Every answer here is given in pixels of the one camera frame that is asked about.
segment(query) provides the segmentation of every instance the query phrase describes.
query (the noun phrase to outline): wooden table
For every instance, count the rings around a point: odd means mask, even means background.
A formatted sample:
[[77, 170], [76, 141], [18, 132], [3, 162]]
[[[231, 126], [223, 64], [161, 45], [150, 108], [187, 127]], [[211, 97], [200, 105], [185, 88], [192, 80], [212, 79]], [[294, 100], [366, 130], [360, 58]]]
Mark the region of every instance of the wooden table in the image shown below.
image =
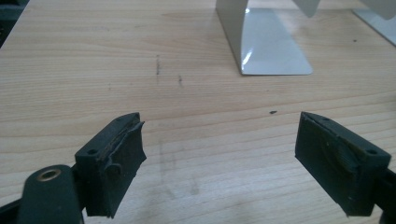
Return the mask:
[[148, 159], [115, 219], [87, 223], [377, 223], [378, 208], [346, 217], [294, 144], [309, 111], [396, 158], [396, 49], [359, 3], [308, 19], [274, 2], [251, 4], [277, 8], [311, 76], [240, 76], [215, 0], [31, 0], [0, 50], [0, 204], [138, 111]]

